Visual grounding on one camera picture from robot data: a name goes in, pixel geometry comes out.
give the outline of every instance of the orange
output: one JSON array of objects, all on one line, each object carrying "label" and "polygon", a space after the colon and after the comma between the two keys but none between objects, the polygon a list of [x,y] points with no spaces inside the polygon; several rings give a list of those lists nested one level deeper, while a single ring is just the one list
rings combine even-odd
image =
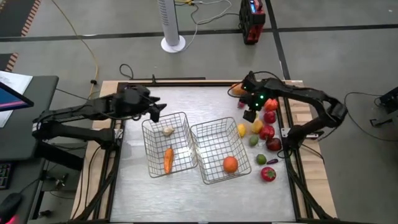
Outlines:
[{"label": "orange", "polygon": [[228,156],[223,162],[224,171],[233,173],[238,170],[238,160],[233,156]]},{"label": "orange", "polygon": [[242,90],[242,83],[235,83],[231,87],[233,87],[232,93],[236,96],[240,96],[246,93],[246,91]]}]

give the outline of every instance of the carrot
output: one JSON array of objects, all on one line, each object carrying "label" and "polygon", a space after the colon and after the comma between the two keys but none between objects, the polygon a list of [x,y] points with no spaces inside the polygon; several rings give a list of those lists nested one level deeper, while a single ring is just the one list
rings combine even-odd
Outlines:
[{"label": "carrot", "polygon": [[168,149],[166,149],[166,152],[164,154],[164,171],[166,172],[166,174],[169,174],[172,170],[173,158],[174,152],[170,146]]}]

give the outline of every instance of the garlic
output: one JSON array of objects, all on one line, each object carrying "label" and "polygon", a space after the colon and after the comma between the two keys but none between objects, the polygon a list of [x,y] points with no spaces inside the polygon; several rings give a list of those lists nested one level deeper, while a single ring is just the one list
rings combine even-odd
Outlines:
[{"label": "garlic", "polygon": [[164,136],[170,136],[174,132],[174,128],[166,127],[163,129]]}]

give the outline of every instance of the red power tool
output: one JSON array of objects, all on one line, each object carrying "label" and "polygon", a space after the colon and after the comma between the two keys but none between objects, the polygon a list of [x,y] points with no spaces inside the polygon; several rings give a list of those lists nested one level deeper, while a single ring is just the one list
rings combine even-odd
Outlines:
[{"label": "red power tool", "polygon": [[239,11],[239,26],[243,42],[248,45],[259,41],[262,27],[266,23],[266,13],[261,0],[242,0]]}]

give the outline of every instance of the metal table surface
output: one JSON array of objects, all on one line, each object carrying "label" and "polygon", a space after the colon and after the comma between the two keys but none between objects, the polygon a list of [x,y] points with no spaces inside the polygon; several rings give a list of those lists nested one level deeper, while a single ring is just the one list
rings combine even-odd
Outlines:
[{"label": "metal table surface", "polygon": [[[206,185],[199,167],[152,178],[147,168],[141,123],[126,122],[118,178],[111,212],[112,222],[292,222],[295,220],[284,160],[271,165],[277,172],[273,182],[264,182],[255,162],[258,154],[277,158],[265,149],[264,141],[248,145],[250,123],[237,109],[238,100],[226,94],[227,87],[151,87],[151,95],[167,103],[162,115],[183,111],[190,126],[231,116],[245,123],[242,139],[251,163],[248,175]],[[278,124],[274,123],[278,138]]]}]

